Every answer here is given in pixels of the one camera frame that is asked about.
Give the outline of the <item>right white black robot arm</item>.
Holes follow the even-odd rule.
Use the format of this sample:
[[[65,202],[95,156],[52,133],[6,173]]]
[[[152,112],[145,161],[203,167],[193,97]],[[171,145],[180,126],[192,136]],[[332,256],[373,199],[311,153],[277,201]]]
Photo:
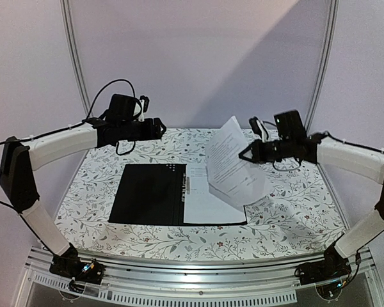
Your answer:
[[[328,132],[311,136],[282,136],[276,141],[256,139],[239,153],[239,158],[256,163],[280,162],[293,158],[297,162],[329,164],[371,179],[382,186],[374,209],[347,233],[330,244],[318,262],[297,266],[295,276],[302,285],[336,280],[347,274],[349,278],[337,285],[344,288],[353,279],[348,258],[360,263],[360,250],[384,232],[384,150],[369,148],[334,138]]]

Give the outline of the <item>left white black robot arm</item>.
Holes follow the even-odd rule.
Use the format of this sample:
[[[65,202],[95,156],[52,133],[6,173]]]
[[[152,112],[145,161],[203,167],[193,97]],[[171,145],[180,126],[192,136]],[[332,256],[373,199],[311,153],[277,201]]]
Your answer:
[[[165,132],[166,126],[159,118],[121,123],[89,118],[77,125],[48,132],[42,137],[10,137],[4,142],[0,165],[1,189],[9,199],[11,208],[52,254],[50,273],[72,281],[99,285],[105,266],[96,260],[88,263],[80,260],[77,249],[60,232],[40,203],[34,172],[84,150],[116,146],[119,141],[161,139]]]

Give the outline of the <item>white text paper sheet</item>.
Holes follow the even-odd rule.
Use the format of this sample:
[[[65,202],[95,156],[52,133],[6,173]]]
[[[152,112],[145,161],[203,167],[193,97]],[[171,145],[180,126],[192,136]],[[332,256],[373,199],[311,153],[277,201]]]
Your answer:
[[[183,223],[190,225],[226,226],[246,224],[246,214],[209,192],[206,168],[203,164],[187,164],[191,193],[184,203]]]

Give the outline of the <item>black clip folder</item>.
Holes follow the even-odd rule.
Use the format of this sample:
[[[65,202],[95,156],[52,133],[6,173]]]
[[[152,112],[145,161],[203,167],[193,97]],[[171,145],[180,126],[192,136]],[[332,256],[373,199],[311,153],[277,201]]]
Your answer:
[[[183,223],[182,179],[187,164],[128,164],[115,195],[109,223],[206,226]]]

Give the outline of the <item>silver folder clip mechanism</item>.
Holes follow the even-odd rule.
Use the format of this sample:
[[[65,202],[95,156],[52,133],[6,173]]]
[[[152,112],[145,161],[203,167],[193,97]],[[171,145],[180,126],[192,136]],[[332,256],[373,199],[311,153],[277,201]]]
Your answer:
[[[190,177],[186,173],[183,175],[182,179],[182,198],[181,200],[185,203],[187,197],[191,193],[191,183],[190,183]]]

